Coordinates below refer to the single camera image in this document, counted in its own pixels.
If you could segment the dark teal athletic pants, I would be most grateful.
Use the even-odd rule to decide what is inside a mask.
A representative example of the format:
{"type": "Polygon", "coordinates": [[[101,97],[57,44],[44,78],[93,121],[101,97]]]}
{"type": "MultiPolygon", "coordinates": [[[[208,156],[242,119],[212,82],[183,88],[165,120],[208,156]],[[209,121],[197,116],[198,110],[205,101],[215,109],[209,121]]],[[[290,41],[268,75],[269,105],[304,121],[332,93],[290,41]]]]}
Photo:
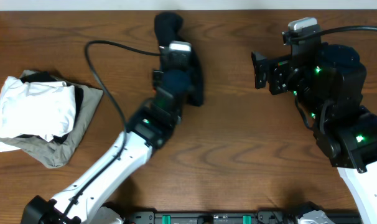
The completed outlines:
{"type": "Polygon", "coordinates": [[[183,23],[184,19],[174,12],[162,12],[155,16],[154,31],[161,53],[161,70],[185,72],[189,81],[187,103],[202,106],[205,99],[202,65],[192,44],[179,35],[183,23]]]}

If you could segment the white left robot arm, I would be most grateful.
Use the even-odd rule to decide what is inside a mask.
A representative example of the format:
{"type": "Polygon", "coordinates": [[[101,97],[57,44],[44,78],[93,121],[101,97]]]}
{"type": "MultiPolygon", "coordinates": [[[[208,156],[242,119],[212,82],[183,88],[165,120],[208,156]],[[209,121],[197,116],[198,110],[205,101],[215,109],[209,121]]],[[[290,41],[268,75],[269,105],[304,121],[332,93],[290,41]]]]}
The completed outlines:
{"type": "Polygon", "coordinates": [[[106,199],[164,146],[180,123],[192,79],[181,70],[158,72],[158,77],[155,98],[136,111],[109,150],[50,200],[35,196],[24,208],[22,223],[91,222],[106,199]]]}

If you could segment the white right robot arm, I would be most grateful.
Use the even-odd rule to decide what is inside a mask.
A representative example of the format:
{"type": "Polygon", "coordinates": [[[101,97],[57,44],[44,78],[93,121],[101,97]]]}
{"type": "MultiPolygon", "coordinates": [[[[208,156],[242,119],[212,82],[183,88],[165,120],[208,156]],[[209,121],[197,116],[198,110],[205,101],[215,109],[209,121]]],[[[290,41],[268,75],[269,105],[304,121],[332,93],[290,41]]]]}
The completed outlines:
{"type": "Polygon", "coordinates": [[[316,144],[337,168],[363,223],[377,223],[377,115],[361,104],[366,68],[352,47],[293,45],[268,59],[252,52],[255,87],[294,94],[316,144]]]}

